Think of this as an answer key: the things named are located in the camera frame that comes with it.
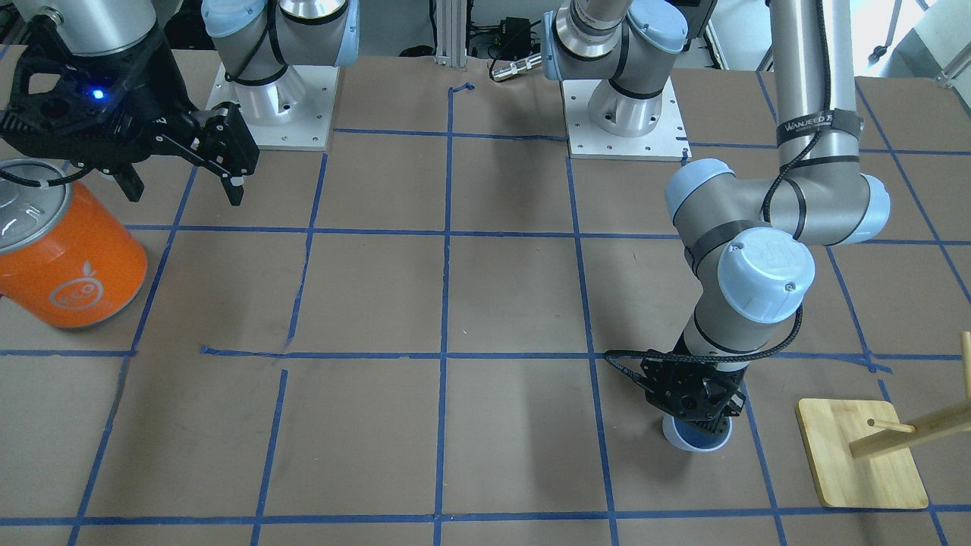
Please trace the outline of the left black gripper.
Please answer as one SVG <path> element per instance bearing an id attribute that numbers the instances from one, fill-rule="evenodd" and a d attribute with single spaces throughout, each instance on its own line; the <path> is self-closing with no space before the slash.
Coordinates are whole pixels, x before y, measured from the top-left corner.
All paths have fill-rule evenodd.
<path id="1" fill-rule="evenodd" d="M 721 435 L 740 415 L 746 369 L 721 371 L 713 362 L 678 362 L 649 350 L 641 369 L 649 404 L 689 425 L 702 435 Z"/>

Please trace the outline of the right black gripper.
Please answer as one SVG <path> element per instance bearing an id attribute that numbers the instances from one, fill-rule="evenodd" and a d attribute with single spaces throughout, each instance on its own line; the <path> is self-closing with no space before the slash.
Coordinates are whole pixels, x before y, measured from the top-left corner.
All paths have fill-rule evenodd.
<path id="1" fill-rule="evenodd" d="M 51 22 L 32 22 L 17 60 L 2 138 L 31 158 L 58 158 L 112 170 L 129 202 L 145 184 L 134 163 L 183 155 L 215 174 L 232 206 L 243 177 L 256 170 L 259 149 L 235 102 L 201 110 L 159 25 L 124 51 L 80 56 Z"/>

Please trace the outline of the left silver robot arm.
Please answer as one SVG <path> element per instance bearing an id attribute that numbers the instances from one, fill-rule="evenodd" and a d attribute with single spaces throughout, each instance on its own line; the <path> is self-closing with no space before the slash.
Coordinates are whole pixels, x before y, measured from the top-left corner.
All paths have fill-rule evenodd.
<path id="1" fill-rule="evenodd" d="M 884 184 L 861 172 L 846 1 L 770 1 L 779 171 L 742 180 L 687 163 L 665 202 L 702 294 L 673 350 L 609 350 L 607 362 L 665 412 L 665 434 L 715 450 L 743 408 L 743 374 L 797 335 L 815 277 L 811 246 L 856 244 L 887 224 Z M 566 1 L 543 17 L 550 80 L 597 80 L 587 111 L 617 137 L 655 128 L 687 21 L 666 1 Z"/>

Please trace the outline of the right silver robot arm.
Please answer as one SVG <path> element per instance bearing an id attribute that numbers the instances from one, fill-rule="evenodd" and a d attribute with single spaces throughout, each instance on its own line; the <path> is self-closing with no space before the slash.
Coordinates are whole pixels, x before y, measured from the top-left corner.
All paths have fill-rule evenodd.
<path id="1" fill-rule="evenodd" d="M 204 1 L 205 31 L 237 100 L 194 105 L 149 1 L 17 1 L 27 49 L 17 60 L 2 138 L 29 158 L 57 158 L 73 175 L 43 180 L 3 167 L 2 179 L 33 189 L 113 177 L 138 201 L 137 162 L 179 156 L 221 180 L 240 205 L 256 172 L 256 122 L 293 115 L 303 93 L 298 65 L 342 67 L 360 50 L 354 1 Z"/>

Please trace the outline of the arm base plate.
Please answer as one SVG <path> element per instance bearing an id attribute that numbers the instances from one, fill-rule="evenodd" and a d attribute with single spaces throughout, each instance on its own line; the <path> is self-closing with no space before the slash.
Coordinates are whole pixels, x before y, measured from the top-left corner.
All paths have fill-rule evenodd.
<path id="1" fill-rule="evenodd" d="M 340 75 L 338 67 L 291 66 L 275 82 L 243 86 L 219 66 L 206 107 L 239 104 L 260 151 L 324 152 Z"/>
<path id="2" fill-rule="evenodd" d="M 609 80 L 561 83 L 575 158 L 682 162 L 693 157 L 671 79 L 659 96 L 622 96 Z"/>

